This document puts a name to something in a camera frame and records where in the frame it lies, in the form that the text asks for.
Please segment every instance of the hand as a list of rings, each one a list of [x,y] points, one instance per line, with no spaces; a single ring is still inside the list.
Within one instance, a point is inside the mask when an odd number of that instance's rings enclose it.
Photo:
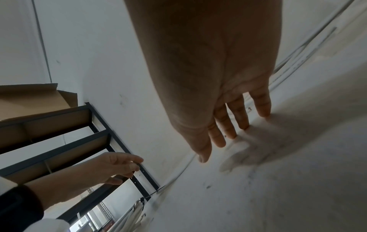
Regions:
[[[267,117],[281,35],[281,0],[125,0],[173,127],[206,162],[249,126],[243,93]]]
[[[103,153],[96,158],[41,177],[26,185],[39,197],[44,210],[70,200],[88,188],[100,183],[120,185],[121,179],[114,175],[132,177],[139,171],[136,163],[143,162],[139,156],[127,153]]]

